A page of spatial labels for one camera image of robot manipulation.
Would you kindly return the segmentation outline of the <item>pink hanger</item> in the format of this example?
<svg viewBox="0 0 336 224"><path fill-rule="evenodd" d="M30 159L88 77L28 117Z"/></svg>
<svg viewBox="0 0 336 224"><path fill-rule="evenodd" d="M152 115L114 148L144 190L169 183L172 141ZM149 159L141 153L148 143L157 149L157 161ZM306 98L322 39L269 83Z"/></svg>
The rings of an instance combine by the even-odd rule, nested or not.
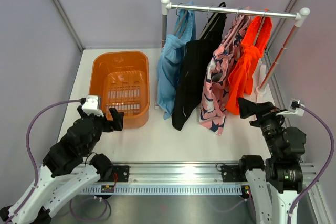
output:
<svg viewBox="0 0 336 224"><path fill-rule="evenodd" d="M227 33L226 46L228 46L235 38L241 27L248 21L249 15L241 14L240 12L236 13L236 16L232 22L231 28Z"/></svg>

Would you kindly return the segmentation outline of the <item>grey hanger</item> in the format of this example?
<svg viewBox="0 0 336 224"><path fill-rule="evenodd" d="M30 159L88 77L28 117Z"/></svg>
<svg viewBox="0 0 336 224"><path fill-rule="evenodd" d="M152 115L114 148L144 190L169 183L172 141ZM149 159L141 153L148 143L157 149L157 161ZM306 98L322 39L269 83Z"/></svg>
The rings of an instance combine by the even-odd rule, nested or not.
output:
<svg viewBox="0 0 336 224"><path fill-rule="evenodd" d="M257 34L256 34L256 36L255 36L253 45L255 45L256 42L257 42L257 39L258 39L258 37L259 37L259 34L260 34L260 32L261 32L261 29L262 29L262 27L263 27L263 24L264 24L264 21L265 21L265 18L266 18L266 17L265 17L265 14L266 14L267 12L269 12L269 9L265 9L263 15L262 15L261 18L260 18L260 25L259 25Z"/></svg>

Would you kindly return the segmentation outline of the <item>orange shorts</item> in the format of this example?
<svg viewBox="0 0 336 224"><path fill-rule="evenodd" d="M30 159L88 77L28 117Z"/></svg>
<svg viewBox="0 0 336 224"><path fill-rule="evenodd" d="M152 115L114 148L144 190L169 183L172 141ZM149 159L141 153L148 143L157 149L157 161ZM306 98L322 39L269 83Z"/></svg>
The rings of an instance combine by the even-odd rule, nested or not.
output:
<svg viewBox="0 0 336 224"><path fill-rule="evenodd" d="M225 109L234 115L239 114L238 98L243 97L244 94L252 94L253 74L271 35L272 21L270 17L266 17L257 42L253 45L260 25L260 18L259 16L255 17L247 28L245 37L240 43L242 55L228 77L229 98Z"/></svg>

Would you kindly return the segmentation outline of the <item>black shorts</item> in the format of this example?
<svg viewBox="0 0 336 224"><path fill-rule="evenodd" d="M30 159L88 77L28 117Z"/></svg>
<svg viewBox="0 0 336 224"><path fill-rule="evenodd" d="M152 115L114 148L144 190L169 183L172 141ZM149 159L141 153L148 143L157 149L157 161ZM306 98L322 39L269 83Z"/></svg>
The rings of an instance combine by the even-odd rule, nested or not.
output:
<svg viewBox="0 0 336 224"><path fill-rule="evenodd" d="M226 14L220 14L218 21L205 39L192 40L186 44L186 54L182 61L181 76L171 115L172 126L178 131L182 130L193 110L201 102L207 66L213 52L222 41L226 24Z"/></svg>

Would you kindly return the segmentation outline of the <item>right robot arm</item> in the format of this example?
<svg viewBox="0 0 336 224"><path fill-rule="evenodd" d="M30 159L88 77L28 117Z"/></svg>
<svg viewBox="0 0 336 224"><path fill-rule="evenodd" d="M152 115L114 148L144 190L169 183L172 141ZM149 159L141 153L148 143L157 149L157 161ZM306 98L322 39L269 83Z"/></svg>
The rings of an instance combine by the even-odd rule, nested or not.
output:
<svg viewBox="0 0 336 224"><path fill-rule="evenodd" d="M297 223L297 204L303 192L300 158L305 153L306 134L297 127L284 127L289 116L302 116L299 102L279 109L271 102L255 103L238 99L242 119L254 116L250 126L261 129L271 157L244 155L239 160L238 176L249 182L257 221L261 223Z"/></svg>

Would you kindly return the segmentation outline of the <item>black shorts hanger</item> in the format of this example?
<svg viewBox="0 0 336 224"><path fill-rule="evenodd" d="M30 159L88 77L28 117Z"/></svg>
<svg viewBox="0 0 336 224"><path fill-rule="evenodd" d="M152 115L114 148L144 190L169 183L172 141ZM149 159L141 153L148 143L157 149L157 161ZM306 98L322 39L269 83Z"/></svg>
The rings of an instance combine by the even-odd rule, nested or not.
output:
<svg viewBox="0 0 336 224"><path fill-rule="evenodd" d="M205 39L206 36L208 35L209 31L212 29L212 27L216 24L220 17L220 13L212 13L211 17L207 17L207 23L205 27L203 28L200 36L198 37L198 40Z"/></svg>

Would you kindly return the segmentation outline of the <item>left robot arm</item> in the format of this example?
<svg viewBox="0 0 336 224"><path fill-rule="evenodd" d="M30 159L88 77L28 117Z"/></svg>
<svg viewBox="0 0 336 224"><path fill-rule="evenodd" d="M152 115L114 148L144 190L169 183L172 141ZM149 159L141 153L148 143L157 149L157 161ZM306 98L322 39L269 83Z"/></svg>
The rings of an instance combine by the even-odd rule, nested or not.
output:
<svg viewBox="0 0 336 224"><path fill-rule="evenodd" d="M110 108L112 120L104 114L87 115L77 108L81 118L53 145L41 167L35 167L35 180L20 200L1 209L5 223L50 223L57 212L86 186L116 178L112 162L96 154L75 176L71 173L88 157L103 132L122 131L124 114Z"/></svg>

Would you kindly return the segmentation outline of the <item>pink patterned shorts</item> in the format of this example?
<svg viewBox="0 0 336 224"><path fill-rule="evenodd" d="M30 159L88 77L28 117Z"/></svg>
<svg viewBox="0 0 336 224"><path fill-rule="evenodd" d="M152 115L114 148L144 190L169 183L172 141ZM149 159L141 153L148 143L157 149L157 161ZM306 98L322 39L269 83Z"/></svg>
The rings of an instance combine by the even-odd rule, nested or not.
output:
<svg viewBox="0 0 336 224"><path fill-rule="evenodd" d="M251 23L251 16L241 27L234 40L226 46L227 34L213 52L207 66L200 104L199 123L216 135L221 135L229 112L225 105L229 98L228 77L242 55L240 43Z"/></svg>

